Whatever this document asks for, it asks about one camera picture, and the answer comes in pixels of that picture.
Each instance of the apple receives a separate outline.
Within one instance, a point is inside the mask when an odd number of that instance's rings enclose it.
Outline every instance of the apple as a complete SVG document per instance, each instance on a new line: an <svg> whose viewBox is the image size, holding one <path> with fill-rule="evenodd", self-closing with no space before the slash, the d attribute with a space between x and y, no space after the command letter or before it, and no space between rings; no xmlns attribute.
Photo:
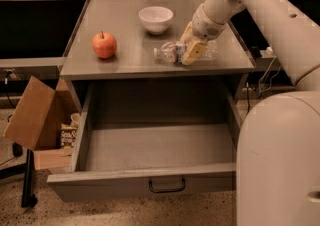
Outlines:
<svg viewBox="0 0 320 226"><path fill-rule="evenodd" d="M117 40L108 32L99 32L91 40L92 48L95 54L102 58L110 58L117 51Z"/></svg>

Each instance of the open cardboard box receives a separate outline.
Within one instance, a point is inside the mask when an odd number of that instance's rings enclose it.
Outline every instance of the open cardboard box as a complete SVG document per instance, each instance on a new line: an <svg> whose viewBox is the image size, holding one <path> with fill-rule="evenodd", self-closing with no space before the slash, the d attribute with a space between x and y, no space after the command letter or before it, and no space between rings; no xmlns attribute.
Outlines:
<svg viewBox="0 0 320 226"><path fill-rule="evenodd" d="M53 90L31 77L4 136L34 152L36 170L67 167L72 148L60 148L60 129L61 123L70 124L70 115L75 112L64 80L59 79Z"/></svg>

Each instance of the terrazzo floor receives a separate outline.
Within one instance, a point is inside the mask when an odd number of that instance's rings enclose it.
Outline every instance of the terrazzo floor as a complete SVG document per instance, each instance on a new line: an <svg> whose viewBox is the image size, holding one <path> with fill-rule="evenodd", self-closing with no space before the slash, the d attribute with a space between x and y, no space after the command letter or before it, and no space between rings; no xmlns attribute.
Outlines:
<svg viewBox="0 0 320 226"><path fill-rule="evenodd" d="M246 101L238 107L246 114ZM2 137L13 112L0 99L0 163L13 157L11 142ZM0 169L24 163L26 151ZM236 225L236 192L132 198L99 202L64 203L46 184L48 172L35 173L34 208L21 208L23 174L0 180L0 225Z"/></svg>

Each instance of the table top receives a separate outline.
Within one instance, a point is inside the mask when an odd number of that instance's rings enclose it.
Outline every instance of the table top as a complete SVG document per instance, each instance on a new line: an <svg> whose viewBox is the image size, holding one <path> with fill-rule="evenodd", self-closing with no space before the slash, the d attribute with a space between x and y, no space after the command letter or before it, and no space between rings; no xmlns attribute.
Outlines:
<svg viewBox="0 0 320 226"><path fill-rule="evenodd" d="M61 77L66 80L121 79L141 77L225 75L246 73L254 68L252 59L230 26L215 41L207 55L192 65L156 60L154 48L179 40L193 13L205 0L91 0L70 48ZM147 6L164 6L173 13L169 29L158 36L147 33L139 11ZM92 49L91 39L100 32L112 33L118 49L102 60Z"/></svg>

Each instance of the drawer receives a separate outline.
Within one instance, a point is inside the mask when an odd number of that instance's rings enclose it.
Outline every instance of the drawer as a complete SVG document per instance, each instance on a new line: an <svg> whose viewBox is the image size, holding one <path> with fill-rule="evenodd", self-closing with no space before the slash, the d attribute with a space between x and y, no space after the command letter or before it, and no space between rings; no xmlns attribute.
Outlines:
<svg viewBox="0 0 320 226"><path fill-rule="evenodd" d="M227 97L218 77L91 82L70 172L48 184L64 201L234 189Z"/></svg>

